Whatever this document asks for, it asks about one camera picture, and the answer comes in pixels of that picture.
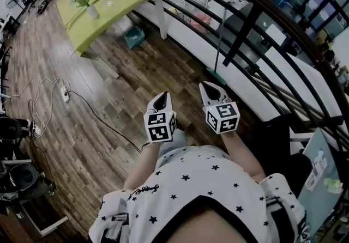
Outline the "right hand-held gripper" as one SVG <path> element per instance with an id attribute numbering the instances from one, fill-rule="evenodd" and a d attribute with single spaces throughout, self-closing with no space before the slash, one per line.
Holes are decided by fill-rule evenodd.
<path id="1" fill-rule="evenodd" d="M 212 82 L 200 83 L 199 89 L 208 126 L 218 135 L 235 131 L 240 120 L 236 102 L 230 98 L 224 99 L 225 90 Z"/>

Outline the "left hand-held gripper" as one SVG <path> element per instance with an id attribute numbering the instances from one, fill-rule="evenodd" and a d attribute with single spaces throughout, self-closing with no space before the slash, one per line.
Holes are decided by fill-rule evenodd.
<path id="1" fill-rule="evenodd" d="M 169 92 L 158 94 L 148 103 L 147 111 L 155 112 L 144 115 L 145 129 L 150 142 L 172 140 L 176 129 L 176 113 L 171 110 L 172 102 Z"/>

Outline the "person's right forearm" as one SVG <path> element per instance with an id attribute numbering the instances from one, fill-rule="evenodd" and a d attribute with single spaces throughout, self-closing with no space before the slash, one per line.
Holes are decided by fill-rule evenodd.
<path id="1" fill-rule="evenodd" d="M 257 158 L 235 131 L 222 133 L 221 138 L 231 160 L 241 166 L 256 182 L 259 183 L 266 177 Z"/>

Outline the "person's left forearm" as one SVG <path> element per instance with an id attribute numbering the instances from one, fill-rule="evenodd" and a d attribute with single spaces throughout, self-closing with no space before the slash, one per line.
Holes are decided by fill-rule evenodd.
<path id="1" fill-rule="evenodd" d="M 144 148 L 134 169 L 127 177 L 123 189 L 135 190 L 142 186 L 149 176 L 154 172 L 161 143 L 151 143 Z"/>

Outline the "light blue jeans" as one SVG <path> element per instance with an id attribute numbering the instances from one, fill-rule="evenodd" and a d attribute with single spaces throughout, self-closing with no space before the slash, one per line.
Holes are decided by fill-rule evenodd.
<path id="1" fill-rule="evenodd" d="M 184 131 L 180 130 L 179 128 L 176 128 L 174 130 L 172 140 L 161 143 L 158 158 L 161 158 L 162 156 L 174 149 L 183 148 L 187 146 L 188 143 Z"/>

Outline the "teal bin under table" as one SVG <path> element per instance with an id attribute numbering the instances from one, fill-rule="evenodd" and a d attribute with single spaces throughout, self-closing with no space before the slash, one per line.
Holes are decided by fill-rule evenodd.
<path id="1" fill-rule="evenodd" d="M 145 41 L 145 33 L 139 26 L 135 26 L 125 33 L 124 40 L 128 48 L 132 49 Z"/>

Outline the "pink chair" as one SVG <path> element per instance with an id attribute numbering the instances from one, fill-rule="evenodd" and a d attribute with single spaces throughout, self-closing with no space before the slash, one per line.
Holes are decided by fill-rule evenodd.
<path id="1" fill-rule="evenodd" d="M 210 21 L 211 21 L 211 17 L 208 16 L 207 14 L 201 14 L 201 13 L 197 13 L 194 15 L 197 19 L 199 19 L 200 21 L 202 21 L 203 23 L 209 25 Z M 204 26 L 200 25 L 197 21 L 191 19 L 190 20 L 190 24 L 196 28 L 198 31 L 200 32 L 205 32 L 206 29 L 204 28 Z"/>

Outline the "white star-print shirt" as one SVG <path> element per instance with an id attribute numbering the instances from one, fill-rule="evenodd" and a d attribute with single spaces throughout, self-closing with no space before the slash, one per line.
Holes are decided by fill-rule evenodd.
<path id="1" fill-rule="evenodd" d="M 306 213 L 282 174 L 253 180 L 222 150 L 182 147 L 163 155 L 146 182 L 103 197 L 92 243 L 165 243 L 194 211 L 208 207 L 247 243 L 307 238 Z"/>

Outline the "white desk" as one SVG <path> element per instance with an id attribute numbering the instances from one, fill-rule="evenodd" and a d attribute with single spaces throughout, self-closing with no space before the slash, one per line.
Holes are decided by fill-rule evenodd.
<path id="1" fill-rule="evenodd" d="M 281 46 L 286 39 L 286 35 L 274 24 L 271 24 L 267 28 L 266 34 L 268 34 L 279 46 Z"/>

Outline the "green tablecloth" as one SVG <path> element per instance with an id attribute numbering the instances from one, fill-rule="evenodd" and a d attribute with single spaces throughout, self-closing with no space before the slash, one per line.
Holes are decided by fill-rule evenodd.
<path id="1" fill-rule="evenodd" d="M 90 5 L 95 6 L 99 13 L 97 19 L 90 17 L 86 7 L 78 8 L 71 0 L 57 1 L 64 28 L 79 56 L 83 55 L 90 44 L 113 23 L 148 0 L 112 0 L 111 7 L 106 6 L 106 1 L 90 0 Z"/>

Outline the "black office chair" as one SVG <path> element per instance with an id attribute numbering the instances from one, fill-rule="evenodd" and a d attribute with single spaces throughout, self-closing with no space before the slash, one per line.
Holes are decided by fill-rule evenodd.
<path id="1" fill-rule="evenodd" d="M 2 116 L 0 117 L 0 140 L 17 144 L 31 135 L 29 127 L 30 122 L 27 119 Z"/>

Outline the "grey office chair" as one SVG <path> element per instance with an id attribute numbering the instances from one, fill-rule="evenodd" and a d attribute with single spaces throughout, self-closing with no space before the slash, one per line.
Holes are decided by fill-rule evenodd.
<path id="1" fill-rule="evenodd" d="M 44 172 L 38 172 L 30 163 L 22 163 L 13 167 L 9 174 L 19 191 L 19 201 L 23 203 L 55 193 L 54 182 L 48 179 Z"/>

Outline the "teal notice board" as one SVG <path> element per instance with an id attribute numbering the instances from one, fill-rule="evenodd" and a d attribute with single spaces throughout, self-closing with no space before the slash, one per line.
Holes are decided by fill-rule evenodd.
<path id="1" fill-rule="evenodd" d="M 314 236 L 332 213 L 342 188 L 335 161 L 321 129 L 316 129 L 303 154 L 311 161 L 311 173 L 298 200 L 306 211 L 309 235 Z"/>

